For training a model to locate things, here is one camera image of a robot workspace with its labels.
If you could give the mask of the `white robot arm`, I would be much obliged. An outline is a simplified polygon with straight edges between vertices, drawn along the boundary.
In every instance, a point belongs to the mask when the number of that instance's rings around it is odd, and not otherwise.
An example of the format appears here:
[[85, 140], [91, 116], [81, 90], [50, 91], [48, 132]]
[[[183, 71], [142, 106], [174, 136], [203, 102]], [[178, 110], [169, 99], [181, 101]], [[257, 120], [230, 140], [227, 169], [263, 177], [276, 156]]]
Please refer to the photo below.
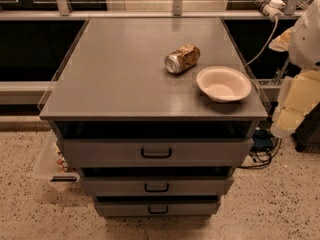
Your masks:
[[269, 44], [271, 50], [287, 51], [289, 62], [301, 71], [286, 77], [278, 95], [271, 133], [288, 137], [320, 102], [320, 0], [314, 0], [293, 27]]

